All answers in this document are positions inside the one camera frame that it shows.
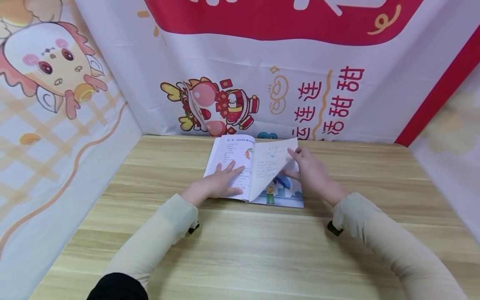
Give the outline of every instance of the long-sleeve shirt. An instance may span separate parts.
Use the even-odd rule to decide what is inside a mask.
[[[118,251],[87,300],[148,299],[145,287],[153,270],[197,219],[197,208],[174,195]],[[435,254],[362,195],[350,194],[337,204],[333,225],[381,256],[408,299],[467,299]]]

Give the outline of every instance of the right hand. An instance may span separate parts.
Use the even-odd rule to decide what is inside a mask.
[[[285,171],[285,175],[300,181],[304,190],[322,197],[331,206],[335,206],[348,196],[348,191],[328,174],[325,165],[313,156],[306,147],[298,147],[288,153],[298,163],[300,172]]]

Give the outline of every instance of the wood grain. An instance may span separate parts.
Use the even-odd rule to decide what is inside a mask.
[[[202,177],[212,138],[144,136],[32,299],[85,299],[123,243],[172,194]],[[423,241],[470,299],[480,299],[480,249],[410,151],[394,144],[299,141],[349,190]],[[331,209],[207,200],[201,227],[167,253],[150,299],[404,299],[382,261],[326,231]]]

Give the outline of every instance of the printed fabric backdrop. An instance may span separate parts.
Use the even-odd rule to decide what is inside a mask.
[[[0,1],[0,95],[0,298],[27,299],[141,131],[69,0]]]
[[[480,243],[480,65],[410,149]]]
[[[392,143],[480,24],[477,0],[77,3],[161,135]]]

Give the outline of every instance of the book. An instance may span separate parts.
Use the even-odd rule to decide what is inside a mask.
[[[214,140],[204,177],[215,173],[220,163],[222,169],[235,160],[235,167],[245,166],[231,187],[240,188],[243,194],[228,197],[247,203],[303,207],[301,185],[297,180],[283,175],[284,170],[298,171],[298,164],[287,149],[298,147],[297,138],[274,142],[256,142],[245,134],[222,135]]]

